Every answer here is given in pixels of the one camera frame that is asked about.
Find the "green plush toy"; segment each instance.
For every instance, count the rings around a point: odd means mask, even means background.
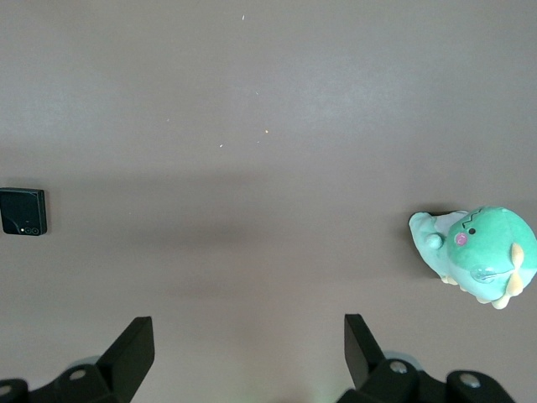
[[[417,212],[409,225],[421,257],[442,281],[458,284],[481,303],[503,309],[537,273],[537,239],[507,208]]]

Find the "embroidered pink circle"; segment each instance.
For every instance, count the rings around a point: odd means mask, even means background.
[[[464,246],[468,241],[468,236],[465,233],[458,233],[455,236],[455,243],[459,246]]]

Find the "teal dinosaur plush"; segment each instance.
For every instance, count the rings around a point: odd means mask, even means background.
[[[535,234],[507,208],[441,216],[417,212],[409,225],[421,257],[442,281],[496,309],[506,307],[537,273]]]

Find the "small black electronic device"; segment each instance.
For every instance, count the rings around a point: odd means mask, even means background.
[[[36,237],[47,232],[44,191],[1,188],[0,213],[5,233]]]

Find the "plush toy head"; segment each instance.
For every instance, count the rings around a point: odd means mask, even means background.
[[[502,207],[480,207],[450,227],[451,276],[497,308],[517,296],[537,272],[537,240],[528,224]]]

